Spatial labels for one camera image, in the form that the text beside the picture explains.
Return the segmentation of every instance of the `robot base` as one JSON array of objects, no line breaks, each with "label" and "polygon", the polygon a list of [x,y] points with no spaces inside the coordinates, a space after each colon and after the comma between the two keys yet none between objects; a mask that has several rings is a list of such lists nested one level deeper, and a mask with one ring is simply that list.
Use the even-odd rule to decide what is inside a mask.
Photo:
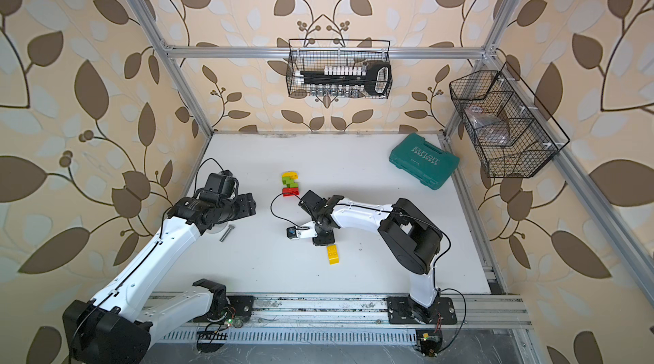
[{"label": "robot base", "polygon": [[391,324],[436,324],[438,316],[441,324],[456,324],[454,304],[449,297],[438,297],[425,308],[415,303],[411,297],[387,297],[388,322]]}]

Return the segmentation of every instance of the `leaf pattern wallpaper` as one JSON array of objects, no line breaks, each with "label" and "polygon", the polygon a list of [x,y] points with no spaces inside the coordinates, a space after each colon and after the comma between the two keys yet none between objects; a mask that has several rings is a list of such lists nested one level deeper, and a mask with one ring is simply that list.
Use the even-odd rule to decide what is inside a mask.
[{"label": "leaf pattern wallpaper", "polygon": [[[653,1],[522,0],[498,49],[650,254]],[[525,298],[550,360],[649,362],[654,311],[555,165],[492,179],[463,127],[452,141],[508,291]]]},{"label": "leaf pattern wallpaper", "polygon": [[0,0],[0,16],[3,358],[61,362],[63,309],[157,231],[204,138],[125,0]]}]

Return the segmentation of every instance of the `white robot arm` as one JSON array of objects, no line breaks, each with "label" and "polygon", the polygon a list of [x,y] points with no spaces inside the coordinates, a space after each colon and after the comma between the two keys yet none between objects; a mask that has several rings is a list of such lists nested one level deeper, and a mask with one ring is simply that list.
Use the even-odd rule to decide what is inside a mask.
[{"label": "white robot arm", "polygon": [[411,201],[400,198],[393,205],[374,205],[340,195],[324,199],[308,191],[299,206],[311,216],[311,221],[287,228],[287,237],[312,238],[314,245],[324,246],[335,243],[334,228],[379,233],[397,261],[411,272],[409,297],[415,302],[413,317],[422,323],[436,319],[432,307],[437,288],[431,262],[440,252],[443,233]]},{"label": "white robot arm", "polygon": [[220,320],[229,304],[222,284],[201,279],[155,309],[148,297],[176,260],[214,225],[254,215],[252,194],[238,195],[229,171],[211,174],[193,198],[168,211],[161,229],[106,287],[63,313],[70,357],[87,364],[138,363],[162,336],[198,316]]}]

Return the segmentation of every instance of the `white table surface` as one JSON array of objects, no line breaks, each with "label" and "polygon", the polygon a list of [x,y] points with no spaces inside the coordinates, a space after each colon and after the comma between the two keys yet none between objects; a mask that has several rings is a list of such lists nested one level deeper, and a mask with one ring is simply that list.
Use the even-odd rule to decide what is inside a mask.
[{"label": "white table surface", "polygon": [[[425,135],[439,146],[436,135]],[[344,195],[371,204],[393,204],[404,197],[413,202],[452,239],[452,248],[436,266],[440,287],[464,294],[489,294],[490,289],[472,236],[450,178],[438,190],[423,186],[388,161],[390,151],[405,138],[399,134],[215,134],[204,158],[214,157],[240,182],[239,193],[251,192],[256,215],[231,222],[235,229],[207,231],[192,244],[161,281],[157,291],[184,291],[207,278],[228,292],[406,294],[405,270],[378,234],[359,229],[335,229],[340,262],[330,265],[327,249],[310,239],[289,240],[290,224],[270,213],[272,199],[282,190],[281,175],[298,172],[300,196],[311,189],[325,198]],[[198,173],[204,186],[212,161]],[[280,196],[277,215],[302,224],[309,216],[298,199]],[[441,251],[447,240],[441,242]]]}]

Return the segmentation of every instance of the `teal tool case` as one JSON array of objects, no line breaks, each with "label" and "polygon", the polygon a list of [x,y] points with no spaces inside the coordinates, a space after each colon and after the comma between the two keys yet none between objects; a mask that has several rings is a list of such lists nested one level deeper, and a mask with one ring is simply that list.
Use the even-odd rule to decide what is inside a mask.
[{"label": "teal tool case", "polygon": [[389,160],[429,188],[439,189],[458,166],[459,158],[413,132],[390,152]]}]

